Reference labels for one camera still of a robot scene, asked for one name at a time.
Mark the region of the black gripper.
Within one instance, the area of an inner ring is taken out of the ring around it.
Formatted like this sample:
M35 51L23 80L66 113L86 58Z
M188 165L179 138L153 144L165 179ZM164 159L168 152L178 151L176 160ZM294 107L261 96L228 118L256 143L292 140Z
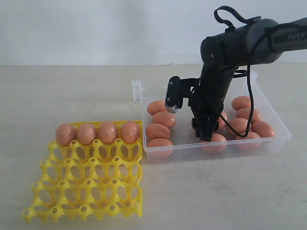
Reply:
M188 90L188 106L196 119L195 135L201 141L211 141L213 132L219 128L218 118L224 109L227 84L205 84L200 87L194 83Z

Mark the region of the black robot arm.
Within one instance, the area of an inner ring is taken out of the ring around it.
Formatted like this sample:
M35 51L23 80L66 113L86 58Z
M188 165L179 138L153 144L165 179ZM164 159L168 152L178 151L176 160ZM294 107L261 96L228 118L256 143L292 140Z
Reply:
M211 140L217 129L218 114L224 108L224 98L239 67L273 63L285 51L306 47L306 18L283 24L261 19L205 38L200 46L201 75L193 80L188 103L194 115L196 137Z

